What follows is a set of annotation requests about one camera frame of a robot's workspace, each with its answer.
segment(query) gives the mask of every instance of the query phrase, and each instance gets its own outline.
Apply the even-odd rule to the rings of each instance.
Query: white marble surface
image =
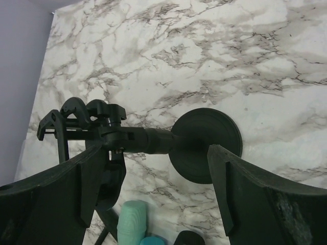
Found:
[[[78,96],[125,107],[126,126],[170,128],[194,108],[221,110],[240,128],[245,160],[327,188],[326,44],[324,0],[99,0],[60,9],[16,177],[57,164],[55,140],[38,142],[37,125]],[[228,244],[211,185],[184,180],[168,156],[126,158],[116,210],[144,200],[149,231],[170,243],[191,229],[207,244]],[[95,215],[85,245],[102,225]]]

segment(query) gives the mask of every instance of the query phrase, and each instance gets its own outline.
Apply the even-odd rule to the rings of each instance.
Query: turquoise object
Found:
[[[139,245],[147,229],[146,204],[127,201],[122,205],[117,225],[119,245]]]
[[[149,236],[144,238],[139,245],[165,245],[165,242],[159,237]]]

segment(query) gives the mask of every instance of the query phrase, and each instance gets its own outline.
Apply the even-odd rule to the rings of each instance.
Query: gray marble veining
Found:
[[[125,107],[126,126],[169,129],[194,108],[221,110],[240,128],[245,160],[327,188],[326,40],[327,3],[318,0],[97,0],[60,9],[16,177],[57,164],[55,140],[38,142],[36,129],[78,96]],[[191,229],[207,244],[228,244],[211,185],[184,180],[168,156],[126,154],[126,164],[117,211],[144,200],[150,233],[172,243]],[[84,244],[102,227],[95,214]]]

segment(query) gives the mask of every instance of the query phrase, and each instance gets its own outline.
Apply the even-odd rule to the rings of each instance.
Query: purple wall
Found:
[[[30,0],[33,3],[39,4],[44,9],[47,9],[50,12],[55,11],[56,9],[75,4],[81,0]]]
[[[28,0],[0,0],[0,186],[14,180],[52,19]]]

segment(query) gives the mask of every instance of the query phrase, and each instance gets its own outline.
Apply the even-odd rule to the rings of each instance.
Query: black 3d printed part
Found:
[[[205,245],[204,239],[193,231],[182,231],[178,234],[174,245]]]
[[[169,158],[187,180],[198,184],[212,184],[207,160],[211,144],[219,144],[237,156],[242,155],[242,137],[234,121],[221,111],[199,108],[183,115],[171,132],[177,136],[198,139],[198,149],[174,149]]]

